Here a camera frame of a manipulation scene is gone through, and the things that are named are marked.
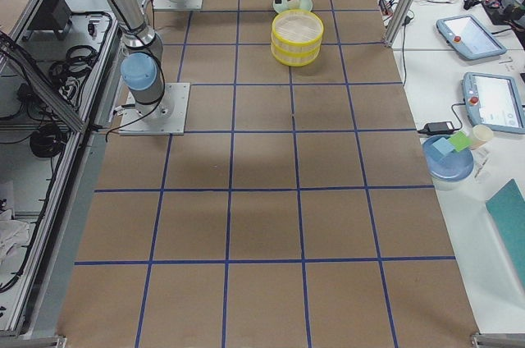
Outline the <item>white bun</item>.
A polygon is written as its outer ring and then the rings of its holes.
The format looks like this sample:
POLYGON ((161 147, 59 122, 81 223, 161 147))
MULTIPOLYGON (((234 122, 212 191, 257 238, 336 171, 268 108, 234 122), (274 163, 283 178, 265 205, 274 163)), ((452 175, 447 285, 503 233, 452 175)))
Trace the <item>white bun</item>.
POLYGON ((301 1, 300 0, 288 0, 286 2, 286 7, 288 10, 295 10, 300 8, 301 1))

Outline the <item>yellow top steamer layer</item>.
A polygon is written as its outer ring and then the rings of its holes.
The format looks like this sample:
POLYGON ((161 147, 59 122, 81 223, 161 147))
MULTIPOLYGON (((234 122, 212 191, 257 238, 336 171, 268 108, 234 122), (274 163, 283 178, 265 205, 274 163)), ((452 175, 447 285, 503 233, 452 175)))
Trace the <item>yellow top steamer layer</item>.
POLYGON ((297 53, 317 48, 322 41, 324 24, 310 11, 288 10, 278 14, 272 22, 272 42, 297 53))

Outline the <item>yellow steamer layer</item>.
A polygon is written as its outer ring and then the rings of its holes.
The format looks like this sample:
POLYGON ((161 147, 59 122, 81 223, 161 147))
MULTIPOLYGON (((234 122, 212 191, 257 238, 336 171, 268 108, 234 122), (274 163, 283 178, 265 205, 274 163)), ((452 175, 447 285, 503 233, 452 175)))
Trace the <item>yellow steamer layer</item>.
POLYGON ((322 41, 324 24, 310 11, 288 10, 278 14, 272 22, 272 42, 297 53, 317 48, 322 41))
POLYGON ((294 53, 284 50, 274 43, 271 43, 272 56, 281 64, 292 67, 306 66, 317 59, 320 47, 305 53, 294 53))

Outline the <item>yellow bottom steamer layer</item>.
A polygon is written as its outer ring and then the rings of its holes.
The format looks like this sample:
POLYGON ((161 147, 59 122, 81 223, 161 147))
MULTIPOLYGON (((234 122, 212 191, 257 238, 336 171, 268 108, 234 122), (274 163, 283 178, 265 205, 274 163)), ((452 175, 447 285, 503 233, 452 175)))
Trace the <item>yellow bottom steamer layer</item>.
POLYGON ((317 59, 320 47, 305 53, 294 53, 284 50, 274 43, 271 43, 272 56, 281 64, 292 67, 306 66, 317 59))

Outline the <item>light green plate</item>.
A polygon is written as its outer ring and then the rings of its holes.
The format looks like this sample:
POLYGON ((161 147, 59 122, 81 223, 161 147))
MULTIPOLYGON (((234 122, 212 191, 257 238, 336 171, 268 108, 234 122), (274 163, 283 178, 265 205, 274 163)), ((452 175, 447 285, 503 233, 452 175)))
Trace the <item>light green plate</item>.
MULTIPOLYGON (((300 0, 300 10, 304 11, 311 11, 313 9, 313 2, 312 0, 300 0)), ((272 7, 276 13, 281 13, 283 11, 288 11, 286 7, 287 0, 282 0, 281 4, 276 4, 275 2, 272 3, 272 7)))

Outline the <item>far teach pendant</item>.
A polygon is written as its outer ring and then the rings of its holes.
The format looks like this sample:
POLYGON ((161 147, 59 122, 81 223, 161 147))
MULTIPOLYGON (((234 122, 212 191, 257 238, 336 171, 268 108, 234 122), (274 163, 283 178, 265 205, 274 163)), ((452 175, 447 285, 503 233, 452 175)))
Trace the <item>far teach pendant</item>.
POLYGON ((439 19, 436 28, 447 44, 466 60, 498 57, 507 53, 507 48, 475 16, 439 19))

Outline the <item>teach pendant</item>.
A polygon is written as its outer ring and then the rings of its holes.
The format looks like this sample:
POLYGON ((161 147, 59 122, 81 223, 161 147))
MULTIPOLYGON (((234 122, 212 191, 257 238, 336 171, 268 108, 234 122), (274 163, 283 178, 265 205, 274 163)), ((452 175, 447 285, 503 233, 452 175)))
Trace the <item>teach pendant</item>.
POLYGON ((436 28, 447 44, 466 60, 498 57, 507 53, 507 48, 475 16, 439 19, 436 28))
POLYGON ((467 72, 462 90, 473 126, 485 125, 494 131, 524 134, 524 111, 513 77, 467 72))

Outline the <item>black power adapter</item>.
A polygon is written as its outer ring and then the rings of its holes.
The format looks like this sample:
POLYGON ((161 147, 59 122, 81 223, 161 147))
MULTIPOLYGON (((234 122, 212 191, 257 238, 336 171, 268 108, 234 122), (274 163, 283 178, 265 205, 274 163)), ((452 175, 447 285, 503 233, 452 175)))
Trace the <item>black power adapter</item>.
POLYGON ((452 135, 456 129, 451 121, 434 121, 426 123, 418 130, 420 135, 452 135))

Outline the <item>blue sponge block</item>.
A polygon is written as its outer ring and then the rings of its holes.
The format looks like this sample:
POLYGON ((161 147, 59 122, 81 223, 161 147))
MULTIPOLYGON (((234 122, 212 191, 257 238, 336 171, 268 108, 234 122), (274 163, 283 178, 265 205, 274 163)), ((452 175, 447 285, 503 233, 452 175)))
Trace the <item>blue sponge block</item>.
POLYGON ((440 137, 431 146, 436 151, 438 158, 443 158, 454 152, 454 146, 449 142, 449 139, 445 137, 440 137))

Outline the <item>black monitor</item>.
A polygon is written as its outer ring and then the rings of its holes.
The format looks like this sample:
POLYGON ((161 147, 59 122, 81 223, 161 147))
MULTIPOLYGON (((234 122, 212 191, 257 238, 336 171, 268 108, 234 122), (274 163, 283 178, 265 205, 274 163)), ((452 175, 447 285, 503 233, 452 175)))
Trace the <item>black monitor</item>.
POLYGON ((72 11, 65 0, 43 0, 28 28, 30 37, 35 31, 52 31, 63 40, 72 25, 72 11))

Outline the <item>green sponge block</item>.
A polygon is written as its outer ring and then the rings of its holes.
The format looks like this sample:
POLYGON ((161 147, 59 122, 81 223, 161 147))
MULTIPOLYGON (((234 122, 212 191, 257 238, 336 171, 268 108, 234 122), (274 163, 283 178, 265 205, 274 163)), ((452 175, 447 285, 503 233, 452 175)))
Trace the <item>green sponge block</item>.
POLYGON ((471 146, 471 139, 462 131, 456 131, 453 133, 447 141, 453 147, 453 150, 457 153, 468 149, 471 146))

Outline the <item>near teach pendant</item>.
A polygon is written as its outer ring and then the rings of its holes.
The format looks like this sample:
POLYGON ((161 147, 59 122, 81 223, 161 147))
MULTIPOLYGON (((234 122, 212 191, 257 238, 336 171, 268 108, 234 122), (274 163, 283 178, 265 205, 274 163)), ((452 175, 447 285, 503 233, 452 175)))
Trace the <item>near teach pendant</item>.
POLYGON ((473 126, 485 125, 494 131, 524 134, 524 111, 513 77, 467 72, 462 90, 473 126))

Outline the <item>blue plate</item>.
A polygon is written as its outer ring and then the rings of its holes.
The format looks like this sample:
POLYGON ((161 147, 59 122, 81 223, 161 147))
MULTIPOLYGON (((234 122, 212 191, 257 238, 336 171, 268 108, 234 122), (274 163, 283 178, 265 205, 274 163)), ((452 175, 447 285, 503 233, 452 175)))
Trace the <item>blue plate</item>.
POLYGON ((471 151, 465 149, 459 153, 452 152, 443 158, 438 158, 431 146, 440 137, 449 138, 449 135, 434 135, 422 144, 422 150, 427 161, 430 174, 439 180, 458 182, 466 179, 474 168, 474 159, 471 151))

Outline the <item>beige cup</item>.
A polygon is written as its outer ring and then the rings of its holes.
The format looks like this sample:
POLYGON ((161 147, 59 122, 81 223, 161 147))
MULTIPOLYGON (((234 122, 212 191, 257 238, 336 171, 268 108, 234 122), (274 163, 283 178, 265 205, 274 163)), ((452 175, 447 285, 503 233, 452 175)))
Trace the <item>beige cup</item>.
POLYGON ((493 137, 494 132, 489 126, 485 126, 482 124, 475 125, 468 136, 468 138, 470 139, 469 148, 471 150, 478 149, 482 147, 485 143, 492 140, 493 137))

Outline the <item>teal board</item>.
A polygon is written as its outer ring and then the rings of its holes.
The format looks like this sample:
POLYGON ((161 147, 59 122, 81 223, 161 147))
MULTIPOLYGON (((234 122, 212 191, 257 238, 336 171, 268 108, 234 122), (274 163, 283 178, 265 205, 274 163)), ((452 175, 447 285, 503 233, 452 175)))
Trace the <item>teal board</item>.
POLYGON ((524 284, 524 197, 515 179, 509 180, 489 198, 486 208, 514 271, 519 281, 524 284))

